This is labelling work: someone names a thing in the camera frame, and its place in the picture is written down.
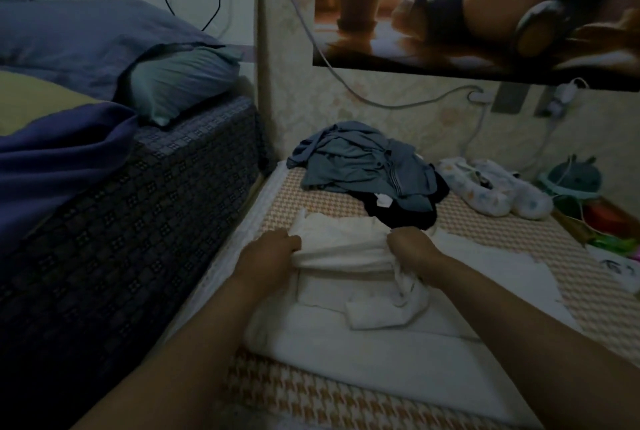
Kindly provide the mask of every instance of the mattress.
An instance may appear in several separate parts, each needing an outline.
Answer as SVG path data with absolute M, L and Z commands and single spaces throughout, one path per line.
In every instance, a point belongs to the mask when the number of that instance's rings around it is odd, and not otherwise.
M 248 216 L 230 237 L 227 249 L 214 260 L 171 333 L 220 286 L 232 271 L 244 243 L 265 230 L 290 226 L 301 207 L 327 216 L 366 216 L 362 204 L 348 195 L 302 191 L 303 175 L 303 169 L 286 171 L 283 164 L 278 166 Z M 449 232 L 487 246 L 529 253 L 548 264 L 565 305 L 583 332 L 640 364 L 640 304 L 620 289 L 554 219 L 488 218 L 470 209 L 453 193 L 438 205 L 438 214 L 440 225 Z M 232 362 L 225 389 L 230 402 L 293 416 L 308 425 L 347 429 L 509 428 L 477 415 L 346 385 L 243 349 Z
M 161 336 L 275 157 L 246 97 L 143 126 L 124 167 L 3 260 L 0 408 L 69 428 Z M 38 412 L 29 411 L 38 402 Z

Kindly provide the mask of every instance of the red object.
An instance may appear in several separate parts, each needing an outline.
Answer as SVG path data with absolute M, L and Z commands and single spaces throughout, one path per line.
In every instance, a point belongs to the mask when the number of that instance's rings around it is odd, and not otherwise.
M 620 239 L 630 236 L 631 226 L 627 219 L 599 202 L 584 206 L 584 222 L 596 231 L 609 233 Z

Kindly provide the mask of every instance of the hand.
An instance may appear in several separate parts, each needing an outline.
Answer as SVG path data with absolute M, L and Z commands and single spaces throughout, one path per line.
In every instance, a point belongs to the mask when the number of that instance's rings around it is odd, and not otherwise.
M 404 269 L 438 288 L 438 275 L 451 258 L 436 248 L 427 235 L 412 226 L 396 228 L 387 235 L 387 244 Z
M 289 236 L 287 230 L 268 231 L 244 247 L 232 278 L 248 289 L 255 301 L 261 301 L 289 280 L 291 254 L 301 245 L 300 237 Z

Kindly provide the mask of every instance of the poster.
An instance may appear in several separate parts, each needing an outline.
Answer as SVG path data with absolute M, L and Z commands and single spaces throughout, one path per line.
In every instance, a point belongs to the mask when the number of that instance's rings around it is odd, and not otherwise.
M 640 0 L 316 0 L 314 36 L 334 67 L 640 90 Z

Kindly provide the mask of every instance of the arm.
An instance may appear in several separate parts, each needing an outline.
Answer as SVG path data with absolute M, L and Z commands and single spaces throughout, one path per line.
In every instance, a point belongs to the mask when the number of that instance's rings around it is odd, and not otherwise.
M 287 282 L 298 249 L 300 237 L 284 230 L 247 245 L 207 304 L 73 430 L 203 428 L 253 310 Z
M 404 268 L 441 289 L 549 429 L 640 428 L 640 370 L 467 265 L 417 228 L 388 236 Z

